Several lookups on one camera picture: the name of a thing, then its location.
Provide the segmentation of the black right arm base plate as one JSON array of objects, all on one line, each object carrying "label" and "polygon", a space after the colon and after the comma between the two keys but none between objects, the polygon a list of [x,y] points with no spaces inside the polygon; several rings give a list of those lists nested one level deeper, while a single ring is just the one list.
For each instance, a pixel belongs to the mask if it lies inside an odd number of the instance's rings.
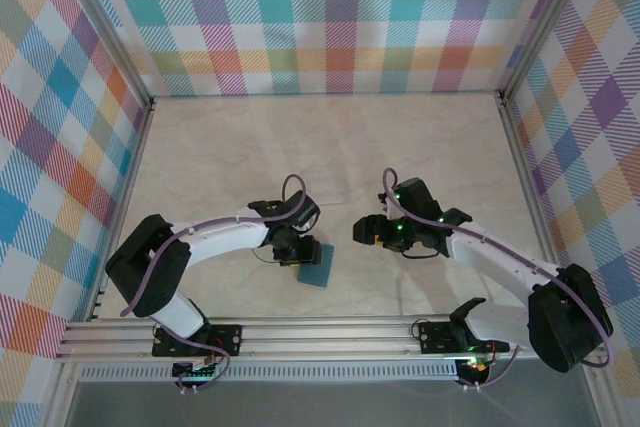
[{"label": "black right arm base plate", "polygon": [[411,335],[419,342],[422,354],[498,354],[511,350],[507,342],[479,339],[467,326],[453,322],[415,321]]}]

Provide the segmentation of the aluminium corner post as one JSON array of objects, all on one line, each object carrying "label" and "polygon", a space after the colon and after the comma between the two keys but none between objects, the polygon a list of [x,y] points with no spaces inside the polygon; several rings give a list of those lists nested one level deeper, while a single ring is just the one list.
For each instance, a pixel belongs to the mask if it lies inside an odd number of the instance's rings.
[{"label": "aluminium corner post", "polygon": [[100,0],[79,0],[79,2],[115,64],[121,70],[124,79],[128,82],[135,95],[142,101],[144,108],[147,111],[152,111],[154,96],[150,94],[144,85],[138,69],[135,67]]},{"label": "aluminium corner post", "polygon": [[499,106],[507,108],[517,90],[524,81],[526,74],[546,41],[549,33],[556,25],[563,9],[569,0],[537,0],[529,18],[531,28],[526,28],[526,41],[517,44],[512,51],[510,66],[506,67],[503,79],[496,90]]}]

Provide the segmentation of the clear plastic sheet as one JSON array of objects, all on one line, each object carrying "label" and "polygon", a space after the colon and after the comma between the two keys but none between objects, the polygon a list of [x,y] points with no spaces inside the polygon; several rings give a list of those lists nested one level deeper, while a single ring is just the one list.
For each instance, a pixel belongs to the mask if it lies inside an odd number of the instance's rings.
[{"label": "clear plastic sheet", "polygon": [[349,191],[343,188],[312,187],[310,196],[321,207],[344,205],[350,200]]}]

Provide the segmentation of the aluminium frame leg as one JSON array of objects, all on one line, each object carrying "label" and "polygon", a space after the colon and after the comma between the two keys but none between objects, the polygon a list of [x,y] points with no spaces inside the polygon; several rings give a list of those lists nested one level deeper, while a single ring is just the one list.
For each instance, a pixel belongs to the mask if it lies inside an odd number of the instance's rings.
[{"label": "aluminium frame leg", "polygon": [[56,363],[47,384],[38,427],[65,427],[80,376],[80,364]]},{"label": "aluminium frame leg", "polygon": [[623,427],[607,374],[591,367],[585,367],[584,373],[601,427]]}]

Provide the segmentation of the aluminium side rail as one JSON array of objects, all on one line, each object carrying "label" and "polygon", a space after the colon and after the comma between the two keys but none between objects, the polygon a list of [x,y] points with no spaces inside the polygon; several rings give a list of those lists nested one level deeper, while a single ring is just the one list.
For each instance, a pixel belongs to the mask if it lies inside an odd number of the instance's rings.
[{"label": "aluminium side rail", "polygon": [[101,305],[99,298],[103,295],[103,291],[106,289],[106,285],[108,283],[106,280],[105,265],[119,245],[120,235],[124,227],[124,221],[129,208],[145,145],[149,136],[156,104],[157,98],[155,96],[151,96],[149,103],[144,108],[140,131],[136,137],[134,149],[124,177],[124,184],[120,191],[120,198],[116,204],[114,222],[110,227],[106,249],[100,257],[100,261],[93,278],[86,309],[82,316],[82,322],[91,322],[94,320],[96,318],[96,310]]},{"label": "aluminium side rail", "polygon": [[516,166],[519,182],[542,256],[548,262],[557,263],[559,259],[553,238],[546,223],[542,202],[537,191],[534,176],[527,163],[524,145],[517,131],[517,125],[509,107],[508,99],[500,91],[495,92],[494,95],[496,107]]}]

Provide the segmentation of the grey metal sheet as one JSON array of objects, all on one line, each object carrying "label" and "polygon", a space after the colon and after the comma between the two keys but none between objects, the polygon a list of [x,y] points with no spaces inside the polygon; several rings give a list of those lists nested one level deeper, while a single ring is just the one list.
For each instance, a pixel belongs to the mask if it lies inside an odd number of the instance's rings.
[{"label": "grey metal sheet", "polygon": [[164,383],[83,383],[64,427],[601,427],[574,381],[438,388],[228,382],[188,396]]}]

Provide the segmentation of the long aluminium base rail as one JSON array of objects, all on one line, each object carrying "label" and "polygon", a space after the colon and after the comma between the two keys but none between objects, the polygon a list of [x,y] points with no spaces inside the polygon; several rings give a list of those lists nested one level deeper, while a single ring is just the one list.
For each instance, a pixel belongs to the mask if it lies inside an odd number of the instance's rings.
[{"label": "long aluminium base rail", "polygon": [[[242,327],[234,361],[414,360],[423,355],[416,339],[420,321],[431,316],[337,316],[221,318]],[[57,362],[154,361],[154,323],[98,319],[67,326]]]}]

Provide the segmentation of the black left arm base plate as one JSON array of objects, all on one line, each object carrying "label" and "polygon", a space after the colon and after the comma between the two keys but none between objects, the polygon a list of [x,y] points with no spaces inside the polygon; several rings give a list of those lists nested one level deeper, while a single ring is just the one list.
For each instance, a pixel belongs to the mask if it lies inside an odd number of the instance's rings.
[{"label": "black left arm base plate", "polygon": [[[204,348],[185,344],[171,336],[165,328],[154,328],[153,357],[204,357],[212,355]],[[206,344],[225,350],[230,356],[238,356],[242,342],[241,325],[212,325],[205,323],[191,337],[191,342]]]}]

